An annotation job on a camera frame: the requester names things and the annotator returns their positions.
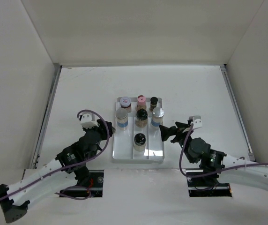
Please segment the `black stopper jar brown contents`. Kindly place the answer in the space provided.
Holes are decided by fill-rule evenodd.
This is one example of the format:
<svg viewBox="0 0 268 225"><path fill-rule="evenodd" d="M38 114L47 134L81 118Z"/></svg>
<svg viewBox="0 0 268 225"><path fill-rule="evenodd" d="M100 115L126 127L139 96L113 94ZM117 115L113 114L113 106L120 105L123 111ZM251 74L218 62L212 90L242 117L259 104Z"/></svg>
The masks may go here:
<svg viewBox="0 0 268 225"><path fill-rule="evenodd" d="M140 109L136 112L135 124L139 128L146 127L148 122L148 112L145 109Z"/></svg>

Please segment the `black cap red label bottle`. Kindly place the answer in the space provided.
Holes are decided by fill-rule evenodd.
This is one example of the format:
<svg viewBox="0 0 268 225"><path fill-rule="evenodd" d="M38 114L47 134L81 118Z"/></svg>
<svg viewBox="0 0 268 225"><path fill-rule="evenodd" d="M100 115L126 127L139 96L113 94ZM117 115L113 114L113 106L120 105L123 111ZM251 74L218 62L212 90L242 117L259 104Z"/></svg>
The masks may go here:
<svg viewBox="0 0 268 225"><path fill-rule="evenodd" d="M149 110L152 112L156 107L158 103L158 98L157 97L151 97L150 98L150 108Z"/></svg>

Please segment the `pink cap spice jar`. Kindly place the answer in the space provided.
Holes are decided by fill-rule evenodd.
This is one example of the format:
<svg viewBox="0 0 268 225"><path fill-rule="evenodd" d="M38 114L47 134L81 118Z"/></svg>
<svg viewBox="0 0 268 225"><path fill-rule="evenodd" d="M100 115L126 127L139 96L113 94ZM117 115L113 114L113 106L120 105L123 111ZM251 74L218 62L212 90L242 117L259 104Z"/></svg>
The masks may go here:
<svg viewBox="0 0 268 225"><path fill-rule="evenodd" d="M139 95L137 97L137 105L136 105L136 111L139 111L140 109L147 109L146 106L146 97L144 95Z"/></svg>

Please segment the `black stopper jar white contents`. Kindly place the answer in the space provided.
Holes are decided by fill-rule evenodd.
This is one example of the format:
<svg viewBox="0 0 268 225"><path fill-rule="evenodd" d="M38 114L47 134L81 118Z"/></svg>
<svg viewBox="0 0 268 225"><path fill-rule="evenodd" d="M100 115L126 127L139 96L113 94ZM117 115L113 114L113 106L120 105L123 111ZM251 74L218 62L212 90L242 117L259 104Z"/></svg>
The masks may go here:
<svg viewBox="0 0 268 225"><path fill-rule="evenodd" d="M134 136L134 149L138 152L145 151L146 146L146 136L143 133L137 133Z"/></svg>

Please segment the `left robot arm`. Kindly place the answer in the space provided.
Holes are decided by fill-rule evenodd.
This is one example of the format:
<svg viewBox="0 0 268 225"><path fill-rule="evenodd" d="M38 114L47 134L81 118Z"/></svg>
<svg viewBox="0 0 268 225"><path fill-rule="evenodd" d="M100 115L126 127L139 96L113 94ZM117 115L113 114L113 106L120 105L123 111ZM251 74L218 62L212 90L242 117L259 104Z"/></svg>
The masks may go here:
<svg viewBox="0 0 268 225"><path fill-rule="evenodd" d="M41 199L72 186L84 187L90 172L86 163L95 159L115 132L111 122L98 119L84 122L84 136L64 148L44 167L15 184L0 184L0 207L5 222L13 223L26 215L28 209Z"/></svg>

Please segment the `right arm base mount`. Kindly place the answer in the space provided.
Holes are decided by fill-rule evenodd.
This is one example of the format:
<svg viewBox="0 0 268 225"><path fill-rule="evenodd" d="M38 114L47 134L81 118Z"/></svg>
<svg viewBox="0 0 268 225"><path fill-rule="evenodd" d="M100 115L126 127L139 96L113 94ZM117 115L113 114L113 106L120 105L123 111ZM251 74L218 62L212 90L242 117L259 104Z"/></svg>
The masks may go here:
<svg viewBox="0 0 268 225"><path fill-rule="evenodd" d="M206 177L187 178L188 194L190 197L232 197L229 183Z"/></svg>

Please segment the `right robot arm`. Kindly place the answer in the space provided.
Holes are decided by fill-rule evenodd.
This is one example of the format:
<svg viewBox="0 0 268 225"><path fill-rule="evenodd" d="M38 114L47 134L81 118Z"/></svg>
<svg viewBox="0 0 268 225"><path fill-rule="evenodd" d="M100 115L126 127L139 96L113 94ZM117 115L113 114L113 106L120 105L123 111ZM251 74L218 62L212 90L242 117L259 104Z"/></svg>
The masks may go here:
<svg viewBox="0 0 268 225"><path fill-rule="evenodd" d="M173 136L171 143L180 145L179 163L186 157L189 163L199 164L199 169L202 170L200 174L190 175L180 166L182 175L192 180L201 179L208 187L220 183L235 183L268 191L268 163L233 157L212 149L201 138L192 138L193 131L201 127L200 119L189 120L188 123L176 122L173 127L159 126L163 142Z"/></svg>

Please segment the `grey lid sauce jar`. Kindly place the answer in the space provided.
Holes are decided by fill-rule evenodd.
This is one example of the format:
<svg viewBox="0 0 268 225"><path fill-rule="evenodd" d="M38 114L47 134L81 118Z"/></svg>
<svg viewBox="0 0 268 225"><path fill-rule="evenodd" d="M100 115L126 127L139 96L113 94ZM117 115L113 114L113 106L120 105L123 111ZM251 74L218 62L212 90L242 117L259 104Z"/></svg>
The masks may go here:
<svg viewBox="0 0 268 225"><path fill-rule="evenodd" d="M127 110L128 113L132 111L132 100L130 97L124 96L120 99L120 107Z"/></svg>

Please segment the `white cap blue label jar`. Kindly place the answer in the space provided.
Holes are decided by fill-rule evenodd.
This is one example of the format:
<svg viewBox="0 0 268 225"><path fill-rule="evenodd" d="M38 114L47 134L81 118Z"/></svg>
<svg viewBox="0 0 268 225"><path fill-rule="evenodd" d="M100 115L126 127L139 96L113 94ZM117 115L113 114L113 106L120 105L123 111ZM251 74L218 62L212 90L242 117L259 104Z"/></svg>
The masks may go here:
<svg viewBox="0 0 268 225"><path fill-rule="evenodd" d="M128 112L124 108L119 108L116 111L116 122L118 128L126 130L128 126Z"/></svg>

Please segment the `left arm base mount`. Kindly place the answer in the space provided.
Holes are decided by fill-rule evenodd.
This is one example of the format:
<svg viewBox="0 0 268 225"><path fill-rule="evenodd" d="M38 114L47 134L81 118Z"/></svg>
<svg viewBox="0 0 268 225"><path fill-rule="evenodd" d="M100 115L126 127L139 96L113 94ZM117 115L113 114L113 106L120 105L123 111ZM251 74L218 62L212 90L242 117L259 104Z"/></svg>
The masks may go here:
<svg viewBox="0 0 268 225"><path fill-rule="evenodd" d="M103 196L104 170L91 170L90 175L83 182L67 187L56 193L59 197L72 200L85 200Z"/></svg>

